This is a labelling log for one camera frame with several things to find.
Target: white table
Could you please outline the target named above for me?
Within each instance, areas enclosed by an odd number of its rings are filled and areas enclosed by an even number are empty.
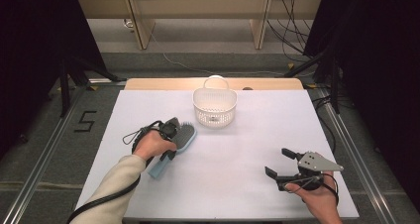
[[[240,90],[234,121],[209,129],[194,117],[192,90],[120,92],[77,206],[93,193],[105,173],[131,152],[122,138],[155,120],[192,122],[197,136],[158,179],[142,174],[127,219],[174,221],[268,221],[313,218],[302,200],[280,192],[264,167],[295,175],[296,161],[281,148],[313,151],[334,161],[305,90]],[[342,218],[359,217],[339,172]]]

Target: plastic basket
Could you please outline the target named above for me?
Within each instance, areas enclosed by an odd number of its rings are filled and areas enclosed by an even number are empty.
[[[225,82],[225,88],[206,87],[210,79],[221,79]],[[219,75],[208,77],[202,88],[198,88],[193,94],[195,116],[206,127],[222,128],[232,122],[235,117],[235,109],[238,100],[237,93],[229,88],[228,81]]]

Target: beige sleeve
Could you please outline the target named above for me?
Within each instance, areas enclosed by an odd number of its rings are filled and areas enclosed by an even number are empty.
[[[146,161],[138,156],[129,155],[122,157],[120,161],[114,167],[112,167],[111,170],[108,171],[108,173],[102,179],[99,187],[86,201],[86,203],[126,188],[134,181],[136,181],[140,173],[145,170],[145,168]],[[134,190],[117,199],[111,200],[109,202],[93,207],[85,212],[82,212],[71,221],[71,224],[121,224],[133,193]]]

